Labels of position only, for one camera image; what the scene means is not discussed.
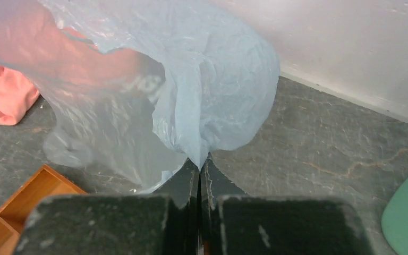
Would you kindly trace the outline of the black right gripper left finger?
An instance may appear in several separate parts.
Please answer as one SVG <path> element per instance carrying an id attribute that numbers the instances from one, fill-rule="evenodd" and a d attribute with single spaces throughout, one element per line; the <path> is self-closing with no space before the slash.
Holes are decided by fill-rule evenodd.
<path id="1" fill-rule="evenodd" d="M 150 194 L 53 195 L 30 213 L 14 254 L 197 254 L 199 171 L 187 160 Z"/>

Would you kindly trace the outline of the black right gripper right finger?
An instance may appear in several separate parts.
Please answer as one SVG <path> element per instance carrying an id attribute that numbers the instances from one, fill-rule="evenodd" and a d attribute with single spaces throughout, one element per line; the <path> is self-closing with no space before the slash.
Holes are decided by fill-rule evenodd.
<path id="1" fill-rule="evenodd" d="M 208 157 L 200 173 L 203 254 L 373 254 L 351 204 L 333 196 L 250 196 Z"/>

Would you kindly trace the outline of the translucent blue plastic trash bag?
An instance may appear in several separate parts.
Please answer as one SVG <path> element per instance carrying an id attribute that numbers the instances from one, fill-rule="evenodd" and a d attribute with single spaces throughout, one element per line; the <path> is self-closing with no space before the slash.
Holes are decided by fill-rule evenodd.
<path id="1" fill-rule="evenodd" d="M 0 1 L 0 65 L 53 109 L 49 161 L 140 193 L 249 143 L 279 78 L 272 45 L 210 1 Z"/>

